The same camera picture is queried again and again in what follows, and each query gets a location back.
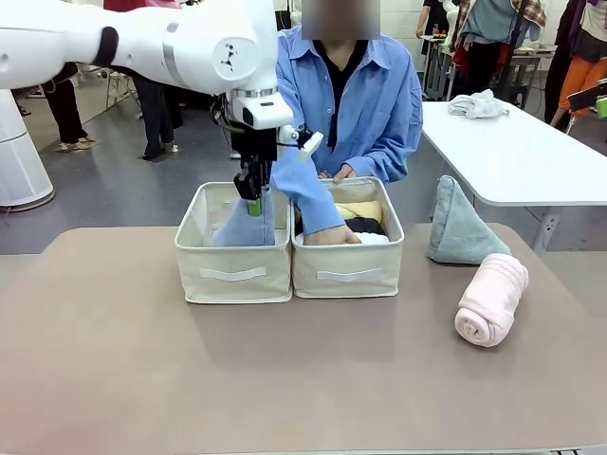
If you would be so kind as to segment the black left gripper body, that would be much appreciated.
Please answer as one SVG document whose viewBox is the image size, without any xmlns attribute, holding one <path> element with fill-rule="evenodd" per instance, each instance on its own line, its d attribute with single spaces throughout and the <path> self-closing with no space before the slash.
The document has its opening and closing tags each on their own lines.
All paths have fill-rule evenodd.
<svg viewBox="0 0 607 455">
<path fill-rule="evenodd" d="M 274 128 L 254 130 L 246 125 L 237 125 L 230 132 L 231 148 L 240 155 L 240 172 L 254 173 L 259 181 L 259 165 L 277 159 L 277 130 Z"/>
</svg>

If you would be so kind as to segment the person's right hand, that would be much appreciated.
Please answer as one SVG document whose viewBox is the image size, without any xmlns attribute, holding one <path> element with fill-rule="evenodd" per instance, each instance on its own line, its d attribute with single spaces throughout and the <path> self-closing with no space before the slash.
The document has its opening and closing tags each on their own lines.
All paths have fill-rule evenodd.
<svg viewBox="0 0 607 455">
<path fill-rule="evenodd" d="M 303 243 L 306 246 L 358 245 L 361 240 L 348 226 L 342 225 L 306 234 Z"/>
</svg>

